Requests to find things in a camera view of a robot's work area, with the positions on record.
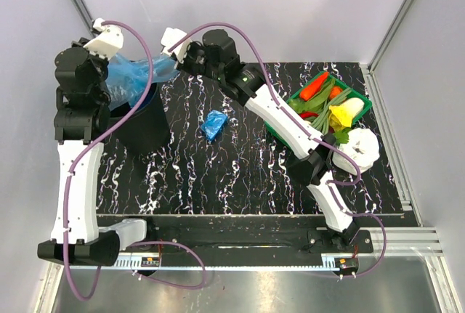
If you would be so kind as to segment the detached blue trash bag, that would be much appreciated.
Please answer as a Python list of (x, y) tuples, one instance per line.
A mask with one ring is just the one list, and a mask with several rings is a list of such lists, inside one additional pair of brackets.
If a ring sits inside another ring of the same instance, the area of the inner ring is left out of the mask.
[[(152, 59), (153, 84), (160, 84), (176, 78), (179, 71), (175, 61), (165, 54)], [(121, 54), (113, 57), (108, 65), (108, 77), (105, 81), (110, 94), (110, 110), (128, 103), (134, 107), (145, 90), (149, 72), (149, 60), (131, 61)]]

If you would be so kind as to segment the blue trash bag roll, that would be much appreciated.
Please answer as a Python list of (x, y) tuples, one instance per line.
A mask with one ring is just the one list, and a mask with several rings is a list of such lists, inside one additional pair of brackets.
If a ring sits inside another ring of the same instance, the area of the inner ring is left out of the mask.
[(201, 124), (201, 131), (208, 142), (213, 142), (228, 121), (228, 116), (218, 110), (212, 110)]

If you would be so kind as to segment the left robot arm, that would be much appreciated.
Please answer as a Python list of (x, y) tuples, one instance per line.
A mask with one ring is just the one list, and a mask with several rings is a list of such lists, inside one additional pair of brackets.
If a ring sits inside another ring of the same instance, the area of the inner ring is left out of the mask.
[(105, 80), (109, 61), (123, 43), (120, 32), (111, 37), (80, 38), (54, 60), (58, 82), (54, 138), (60, 187), (50, 239), (37, 247), (40, 259), (111, 267), (131, 243), (150, 251), (158, 241), (157, 233), (143, 220), (121, 221), (110, 227), (97, 224), (97, 180), (104, 144), (95, 140), (108, 128), (110, 94)]

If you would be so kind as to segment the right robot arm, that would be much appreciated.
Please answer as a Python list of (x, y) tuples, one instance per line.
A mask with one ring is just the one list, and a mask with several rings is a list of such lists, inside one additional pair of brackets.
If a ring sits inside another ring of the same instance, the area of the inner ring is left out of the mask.
[(177, 67), (191, 76), (216, 81), (222, 92), (258, 115), (286, 142), (294, 154), (288, 175), (304, 185), (316, 200), (332, 231), (332, 246), (348, 251), (357, 242), (360, 214), (349, 211), (333, 177), (331, 157), (336, 152), (332, 134), (321, 134), (278, 95), (263, 65), (241, 61), (235, 41), (224, 29), (209, 29), (200, 42), (181, 33), (165, 46)]

